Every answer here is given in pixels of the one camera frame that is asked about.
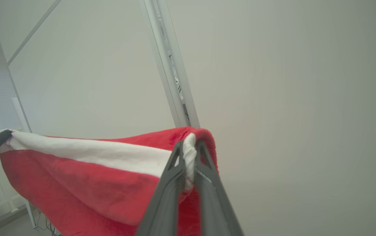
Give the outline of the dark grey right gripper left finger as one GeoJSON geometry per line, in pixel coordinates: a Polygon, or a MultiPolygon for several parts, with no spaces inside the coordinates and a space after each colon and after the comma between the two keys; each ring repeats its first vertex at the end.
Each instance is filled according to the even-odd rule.
{"type": "Polygon", "coordinates": [[[146,212],[137,228],[137,236],[176,236],[179,220],[179,196],[185,189],[186,165],[183,142],[174,146],[146,212]]]}

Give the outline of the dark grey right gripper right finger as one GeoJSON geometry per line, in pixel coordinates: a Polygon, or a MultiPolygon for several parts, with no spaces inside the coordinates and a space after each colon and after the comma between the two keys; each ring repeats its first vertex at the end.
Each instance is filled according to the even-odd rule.
{"type": "Polygon", "coordinates": [[[195,144],[195,189],[200,197],[200,230],[203,236],[243,236],[234,210],[206,143],[195,144]]]}

